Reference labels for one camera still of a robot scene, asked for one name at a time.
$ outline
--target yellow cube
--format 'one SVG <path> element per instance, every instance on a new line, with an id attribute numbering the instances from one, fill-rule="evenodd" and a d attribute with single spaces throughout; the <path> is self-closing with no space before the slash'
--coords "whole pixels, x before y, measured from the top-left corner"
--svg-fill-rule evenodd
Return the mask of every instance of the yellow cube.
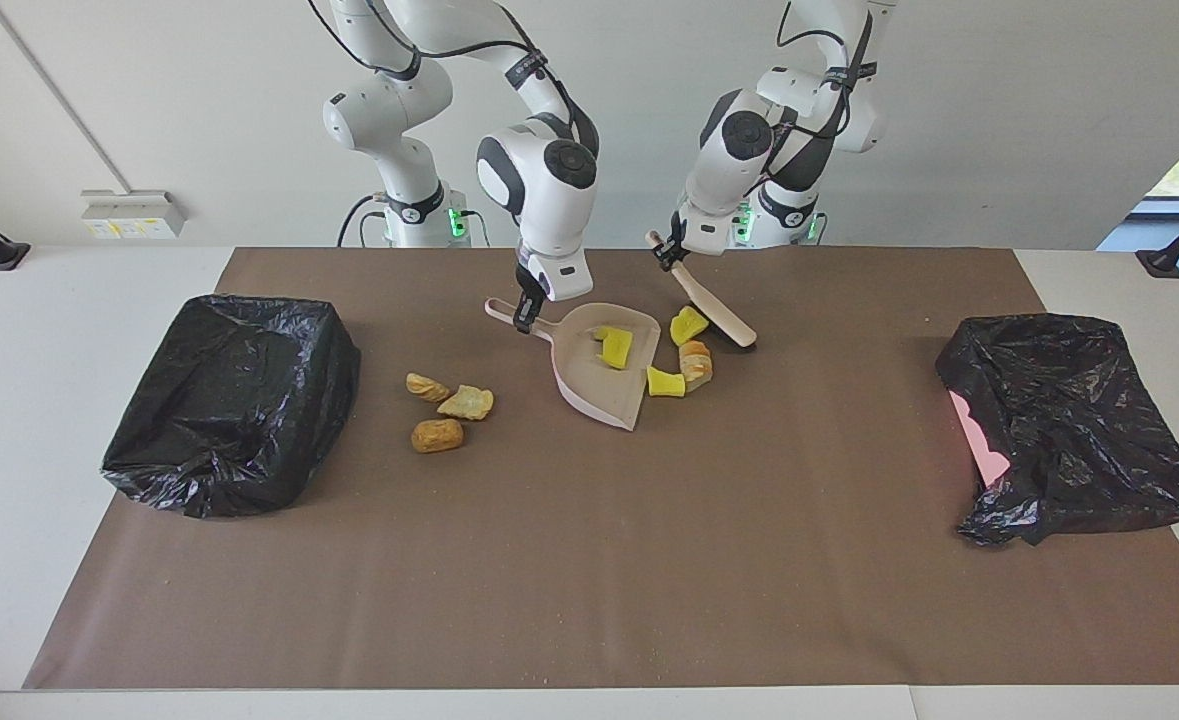
<path id="1" fill-rule="evenodd" d="M 680 346 L 681 343 L 691 341 L 707 328 L 709 319 L 699 310 L 686 305 L 670 321 L 670 338 L 673 341 L 673 345 Z"/>
<path id="2" fill-rule="evenodd" d="M 617 370 L 624 370 L 630 364 L 630 346 L 634 343 L 634 333 L 602 325 L 593 332 L 593 338 L 602 342 L 602 355 L 598 356 L 602 363 Z"/>
<path id="3" fill-rule="evenodd" d="M 647 368 L 647 395 L 652 397 L 681 397 L 686 395 L 686 381 L 681 375 L 665 374 Z"/>

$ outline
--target black garbage bag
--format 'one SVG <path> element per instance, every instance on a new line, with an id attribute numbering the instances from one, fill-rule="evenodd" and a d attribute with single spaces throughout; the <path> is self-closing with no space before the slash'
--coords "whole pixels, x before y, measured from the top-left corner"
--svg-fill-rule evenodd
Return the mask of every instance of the black garbage bag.
<path id="1" fill-rule="evenodd" d="M 1068 315 L 969 318 L 936 359 L 990 451 L 959 533 L 981 544 L 1179 521 L 1179 445 L 1114 323 Z"/>
<path id="2" fill-rule="evenodd" d="M 195 297 L 145 370 L 101 474 L 191 518 L 290 506 L 345 427 L 358 362 L 329 302 Z"/>

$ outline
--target brush handle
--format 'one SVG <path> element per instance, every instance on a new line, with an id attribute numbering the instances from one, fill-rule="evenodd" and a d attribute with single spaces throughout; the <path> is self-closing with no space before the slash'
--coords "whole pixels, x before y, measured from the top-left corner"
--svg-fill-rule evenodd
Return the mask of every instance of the brush handle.
<path id="1" fill-rule="evenodd" d="M 658 247 L 661 245 L 661 237 L 656 231 L 647 232 L 647 243 L 652 247 Z M 750 346 L 758 342 L 758 333 L 755 332 L 752 328 L 749 326 L 744 321 L 732 313 L 732 311 L 718 300 L 718 296 L 705 290 L 703 284 L 700 284 L 694 277 L 691 277 L 690 271 L 686 265 L 681 264 L 681 260 L 673 263 L 673 267 L 670 270 L 673 275 L 673 279 L 677 284 L 680 284 L 681 290 L 686 291 L 686 296 L 690 297 L 691 302 L 704 313 L 709 322 L 722 328 L 722 331 L 727 333 L 739 346 Z"/>

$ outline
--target power strip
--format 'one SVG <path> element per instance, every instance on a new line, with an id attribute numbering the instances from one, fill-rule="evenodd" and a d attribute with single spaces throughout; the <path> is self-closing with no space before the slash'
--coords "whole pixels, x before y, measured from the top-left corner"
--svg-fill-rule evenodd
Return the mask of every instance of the power strip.
<path id="1" fill-rule="evenodd" d="M 90 190 L 83 199 L 83 224 L 97 240 L 176 240 L 185 227 L 185 214 L 165 192 Z"/>

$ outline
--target table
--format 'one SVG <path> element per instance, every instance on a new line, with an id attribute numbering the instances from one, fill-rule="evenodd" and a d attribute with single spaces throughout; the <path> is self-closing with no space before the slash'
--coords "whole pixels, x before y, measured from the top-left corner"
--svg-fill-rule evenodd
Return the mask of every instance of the table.
<path id="1" fill-rule="evenodd" d="M 987 716 L 1179 715 L 1179 688 L 769 688 L 684 691 L 15 693 L 83 559 L 108 484 L 71 482 L 99 464 L 156 343 L 187 297 L 210 292 L 228 249 L 37 249 L 0 275 L 0 716 L 160 716 L 277 711 L 336 716 Z M 1128 255 L 1022 251 L 1058 313 L 1124 325 L 1153 398 L 1179 438 L 1179 283 Z M 73 355 L 67 338 L 100 346 Z M 87 381 L 105 388 L 83 391 Z M 26 487 L 40 478 L 58 488 Z"/>

